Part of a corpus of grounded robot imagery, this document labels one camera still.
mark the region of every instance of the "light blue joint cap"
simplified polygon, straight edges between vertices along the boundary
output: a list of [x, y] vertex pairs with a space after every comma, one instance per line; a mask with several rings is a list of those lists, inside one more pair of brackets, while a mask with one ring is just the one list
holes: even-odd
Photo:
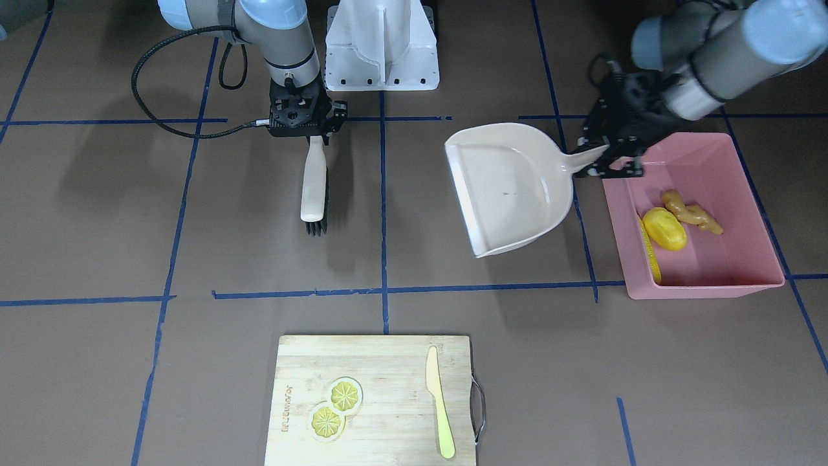
[[770, 63], [791, 65], [828, 44], [822, 0], [758, 0], [744, 14], [744, 39]]
[[643, 70], [664, 71], [662, 59], [662, 17], [649, 17], [635, 28], [633, 62]]
[[158, 0], [158, 7], [161, 15], [170, 26], [182, 31], [189, 31], [193, 28], [190, 22], [190, 15], [187, 13], [186, 0]]
[[271, 29], [293, 29], [308, 16], [305, 0], [238, 0], [255, 22]]

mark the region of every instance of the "cutting board handle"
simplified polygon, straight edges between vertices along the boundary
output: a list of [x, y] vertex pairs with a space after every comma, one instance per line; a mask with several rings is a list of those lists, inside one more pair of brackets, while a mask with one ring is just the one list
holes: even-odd
[[[471, 406], [469, 412], [471, 413], [471, 425], [474, 428], [474, 446], [476, 447], [480, 441], [480, 435], [483, 433], [483, 430], [486, 428], [486, 395], [483, 393], [483, 387], [480, 386], [479, 382], [477, 382], [477, 377], [474, 375], [474, 372], [471, 373], [471, 390], [477, 389], [480, 398], [480, 427], [474, 428], [474, 406]], [[471, 396], [469, 398], [469, 404], [471, 405], [474, 401], [474, 397]]]

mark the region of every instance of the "metal handle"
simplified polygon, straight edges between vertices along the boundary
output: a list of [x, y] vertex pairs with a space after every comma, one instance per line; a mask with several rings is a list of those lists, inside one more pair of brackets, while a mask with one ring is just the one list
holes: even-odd
[[[474, 372], [471, 373], [471, 388], [477, 388], [477, 392], [480, 394], [480, 415], [483, 419], [480, 420], [480, 428], [474, 432], [474, 446], [476, 447], [480, 440], [480, 435], [483, 433], [483, 430], [486, 429], [486, 395], [483, 393], [483, 387], [477, 382], [477, 377], [474, 376]], [[471, 413], [471, 425], [474, 428], [474, 407], [469, 410]]]

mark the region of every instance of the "yellow object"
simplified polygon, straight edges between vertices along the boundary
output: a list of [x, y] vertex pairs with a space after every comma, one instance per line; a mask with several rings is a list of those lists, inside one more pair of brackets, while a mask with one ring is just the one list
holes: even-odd
[[341, 415], [352, 415], [362, 405], [363, 393], [359, 382], [342, 377], [330, 384], [330, 404]]
[[333, 440], [342, 434], [345, 427], [345, 418], [332, 410], [327, 403], [322, 403], [310, 415], [310, 427], [313, 428], [316, 439], [322, 441]]
[[652, 271], [652, 279], [656, 284], [662, 284], [662, 270], [658, 267], [658, 259], [656, 259], [656, 251], [652, 250], [652, 243], [650, 243], [650, 236], [644, 230], [644, 222], [638, 219], [638, 224], [641, 226], [641, 237], [644, 239], [644, 245], [647, 247], [647, 260], [650, 262], [650, 270]]
[[681, 250], [687, 245], [687, 232], [676, 216], [664, 207], [650, 209], [642, 219], [644, 230], [666, 250]]
[[666, 207], [679, 221], [698, 225], [700, 230], [709, 231], [715, 235], [725, 232], [719, 222], [707, 213], [701, 206], [685, 206], [681, 194], [675, 189], [668, 189], [662, 193], [662, 201]]
[[437, 438], [440, 441], [440, 454], [450, 459], [455, 456], [455, 438], [451, 435], [449, 416], [445, 412], [443, 385], [440, 383], [440, 366], [437, 363], [437, 347], [429, 347], [426, 356], [426, 388], [434, 396], [437, 411]]

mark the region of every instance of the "ginger root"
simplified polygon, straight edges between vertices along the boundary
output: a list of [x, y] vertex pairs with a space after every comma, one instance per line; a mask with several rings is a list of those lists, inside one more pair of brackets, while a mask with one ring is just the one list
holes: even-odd
[[700, 206], [685, 206], [684, 200], [681, 199], [681, 194], [675, 189], [666, 190], [662, 194], [662, 201], [664, 202], [664, 207], [672, 212], [679, 221], [691, 225], [698, 225], [700, 230], [709, 231], [716, 235], [721, 235], [725, 232], [721, 225], [719, 225], [719, 222]]

